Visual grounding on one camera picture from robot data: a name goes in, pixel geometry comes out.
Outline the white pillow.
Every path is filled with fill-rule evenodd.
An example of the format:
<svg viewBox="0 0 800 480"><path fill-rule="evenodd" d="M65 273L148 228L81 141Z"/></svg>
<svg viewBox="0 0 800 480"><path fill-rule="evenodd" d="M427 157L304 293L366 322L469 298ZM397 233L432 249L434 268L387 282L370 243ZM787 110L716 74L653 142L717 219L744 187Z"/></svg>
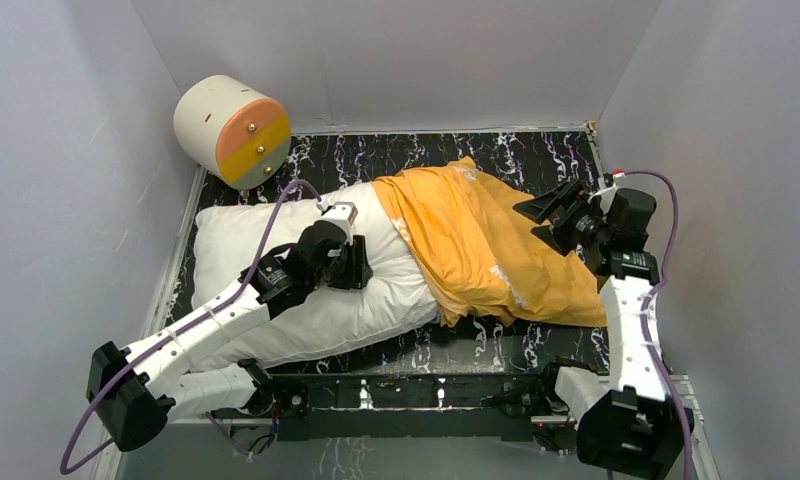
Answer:
<svg viewBox="0 0 800 480"><path fill-rule="evenodd" d="M352 226L365 239L372 276L361 289L333 289L318 268L303 276L312 287L303 303L252 328L200 360L195 371L228 367L255 359L265 368L319 360L348 353L408 333L438 314L438 303L419 264L378 199L372 182L325 195L330 203L351 202L357 210ZM254 260L293 245L321 217L315 200L271 204L215 206L195 217L193 308L220 295Z"/></svg>

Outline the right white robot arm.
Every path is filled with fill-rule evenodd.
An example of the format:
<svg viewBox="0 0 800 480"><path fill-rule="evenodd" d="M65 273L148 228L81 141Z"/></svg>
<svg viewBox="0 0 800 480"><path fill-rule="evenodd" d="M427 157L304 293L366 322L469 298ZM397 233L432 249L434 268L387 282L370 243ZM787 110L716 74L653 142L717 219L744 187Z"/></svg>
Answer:
<svg viewBox="0 0 800 480"><path fill-rule="evenodd" d="M577 180L515 205L533 234L561 255L581 248L589 271L605 282L608 378L568 359L549 363L539 379L507 383L481 400L515 416L540 401L576 423L576 453L587 465L640 479L664 479L692 452L695 419L661 358L654 302L665 270L645 249L654 196L609 178L596 193Z"/></svg>

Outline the blue and yellow pillowcase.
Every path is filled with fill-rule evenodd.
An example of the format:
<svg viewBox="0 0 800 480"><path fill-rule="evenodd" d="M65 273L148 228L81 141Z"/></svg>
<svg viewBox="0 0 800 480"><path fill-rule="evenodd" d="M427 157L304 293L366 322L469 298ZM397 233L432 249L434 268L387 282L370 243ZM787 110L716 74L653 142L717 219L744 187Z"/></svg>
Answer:
<svg viewBox="0 0 800 480"><path fill-rule="evenodd" d="M596 277L575 253L532 234L514 206L530 194L480 170L470 157L372 181L436 299L444 326L493 317L598 328L607 324Z"/></svg>

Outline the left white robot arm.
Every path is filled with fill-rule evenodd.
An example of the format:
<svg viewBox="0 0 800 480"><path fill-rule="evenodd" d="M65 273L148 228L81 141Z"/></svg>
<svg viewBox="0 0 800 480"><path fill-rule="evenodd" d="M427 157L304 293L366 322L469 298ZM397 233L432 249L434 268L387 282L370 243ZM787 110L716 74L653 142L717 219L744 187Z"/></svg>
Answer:
<svg viewBox="0 0 800 480"><path fill-rule="evenodd" d="M87 398L121 452L136 450L172 420L221 408L251 416L275 400L254 360L196 372L199 363L240 335L303 304L321 287L361 290L372 273L365 239L349 215L329 211L243 270L212 300L124 348L107 342L92 354Z"/></svg>

